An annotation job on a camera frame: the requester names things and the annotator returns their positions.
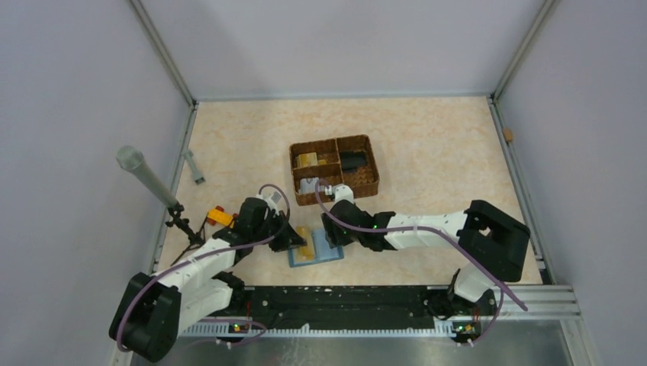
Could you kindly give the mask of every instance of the floor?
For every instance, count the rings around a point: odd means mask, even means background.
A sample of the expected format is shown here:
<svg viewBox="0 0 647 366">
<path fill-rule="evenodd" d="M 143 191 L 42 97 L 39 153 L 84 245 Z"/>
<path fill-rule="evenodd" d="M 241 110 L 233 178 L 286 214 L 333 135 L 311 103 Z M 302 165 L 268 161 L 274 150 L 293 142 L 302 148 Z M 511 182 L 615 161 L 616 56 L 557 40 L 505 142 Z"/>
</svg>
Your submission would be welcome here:
<svg viewBox="0 0 647 366">
<path fill-rule="evenodd" d="M 196 227 L 217 205 L 237 212 L 271 182 L 288 194 L 292 226 L 321 227 L 317 205 L 296 204 L 288 147 L 358 134 L 369 135 L 380 172 L 378 195 L 357 199 L 361 209 L 434 215 L 483 199 L 523 220 L 485 97 L 200 103 L 189 148 L 206 182 L 196 185 L 184 165 L 177 192 L 183 217 Z M 186 245 L 182 232 L 168 230 L 159 269 Z M 467 263 L 454 249 L 372 252 L 355 243 L 344 255 L 290 268 L 287 253 L 262 246 L 233 273 L 248 285 L 448 284 Z M 530 248 L 521 283 L 541 283 Z"/>
</svg>

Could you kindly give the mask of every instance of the table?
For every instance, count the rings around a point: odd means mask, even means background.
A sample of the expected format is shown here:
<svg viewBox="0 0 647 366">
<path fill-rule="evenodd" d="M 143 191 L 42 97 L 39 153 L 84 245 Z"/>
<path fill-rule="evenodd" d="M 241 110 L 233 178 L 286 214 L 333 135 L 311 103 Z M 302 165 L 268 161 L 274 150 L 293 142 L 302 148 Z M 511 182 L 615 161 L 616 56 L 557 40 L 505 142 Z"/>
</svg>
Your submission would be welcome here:
<svg viewBox="0 0 647 366">
<path fill-rule="evenodd" d="M 237 212 L 271 182 L 288 195 L 293 227 L 321 227 L 317 205 L 296 205 L 288 147 L 358 134 L 369 135 L 381 178 L 377 196 L 356 200 L 362 210 L 445 214 L 483 199 L 523 221 L 485 97 L 202 102 L 189 148 L 206 182 L 196 185 L 184 164 L 177 191 L 183 217 L 197 228 L 209 209 Z M 159 270 L 187 244 L 182 232 L 168 230 Z M 353 243 L 344 255 L 290 268 L 286 252 L 262 246 L 233 273 L 247 285 L 448 284 L 467 263 L 454 249 L 372 252 Z M 541 284 L 530 247 L 520 283 Z"/>
</svg>

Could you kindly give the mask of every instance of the gray wall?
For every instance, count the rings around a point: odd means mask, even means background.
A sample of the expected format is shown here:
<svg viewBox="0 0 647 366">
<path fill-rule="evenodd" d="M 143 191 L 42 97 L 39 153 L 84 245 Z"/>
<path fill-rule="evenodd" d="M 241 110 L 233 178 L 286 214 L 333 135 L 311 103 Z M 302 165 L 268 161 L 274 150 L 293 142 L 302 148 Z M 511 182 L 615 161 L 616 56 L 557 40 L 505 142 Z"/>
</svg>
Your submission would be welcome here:
<svg viewBox="0 0 647 366">
<path fill-rule="evenodd" d="M 645 364 L 647 2 L 562 2 L 502 101 L 546 233 L 605 364 Z"/>
<path fill-rule="evenodd" d="M 170 182 L 188 107 L 123 0 L 0 5 L 0 359 L 106 364 L 162 213 L 114 160 Z"/>
<path fill-rule="evenodd" d="M 145 0 L 198 99 L 485 94 L 542 0 Z"/>
</svg>

